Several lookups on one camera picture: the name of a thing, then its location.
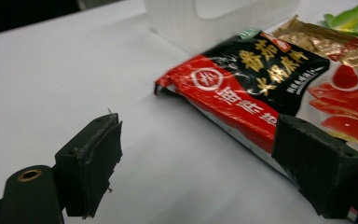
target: yellow wrapper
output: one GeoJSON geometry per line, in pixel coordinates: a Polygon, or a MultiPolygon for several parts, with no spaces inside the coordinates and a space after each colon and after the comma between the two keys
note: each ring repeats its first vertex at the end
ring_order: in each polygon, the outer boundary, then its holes
{"type": "Polygon", "coordinates": [[[293,17],[272,33],[275,37],[358,69],[358,37],[293,17]]]}

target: white tabletop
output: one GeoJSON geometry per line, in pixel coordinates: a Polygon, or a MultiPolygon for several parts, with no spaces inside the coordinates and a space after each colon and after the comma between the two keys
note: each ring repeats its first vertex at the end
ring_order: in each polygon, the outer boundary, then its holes
{"type": "MultiPolygon", "coordinates": [[[[302,0],[316,22],[358,0],[302,0]]],[[[127,0],[0,34],[0,198],[7,178],[54,154],[110,108],[124,156],[93,219],[66,223],[350,223],[318,217],[283,175],[154,81],[190,55],[127,0]]]]}

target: clear plastic container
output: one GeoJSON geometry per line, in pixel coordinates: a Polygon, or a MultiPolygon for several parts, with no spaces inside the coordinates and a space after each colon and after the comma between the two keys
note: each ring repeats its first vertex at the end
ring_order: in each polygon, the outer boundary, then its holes
{"type": "Polygon", "coordinates": [[[145,0],[145,7],[160,35],[198,54],[246,29],[266,29],[288,19],[299,1],[224,0],[219,4],[217,0],[145,0]]]}

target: white table surface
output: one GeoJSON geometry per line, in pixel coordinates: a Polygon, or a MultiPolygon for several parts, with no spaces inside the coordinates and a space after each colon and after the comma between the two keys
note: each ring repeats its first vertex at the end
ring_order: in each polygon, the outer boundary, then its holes
{"type": "MultiPolygon", "coordinates": [[[[302,0],[316,22],[358,0],[302,0]]],[[[0,198],[7,178],[54,154],[109,107],[124,156],[93,219],[66,223],[350,223],[318,217],[269,168],[154,80],[190,55],[153,32],[126,0],[0,34],[0,198]]]]}

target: green object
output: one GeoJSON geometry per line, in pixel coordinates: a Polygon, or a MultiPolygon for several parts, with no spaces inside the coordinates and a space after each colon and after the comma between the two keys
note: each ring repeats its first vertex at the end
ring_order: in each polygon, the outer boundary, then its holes
{"type": "Polygon", "coordinates": [[[324,19],[331,29],[343,31],[349,35],[358,35],[358,6],[337,16],[325,14],[324,19]]]}

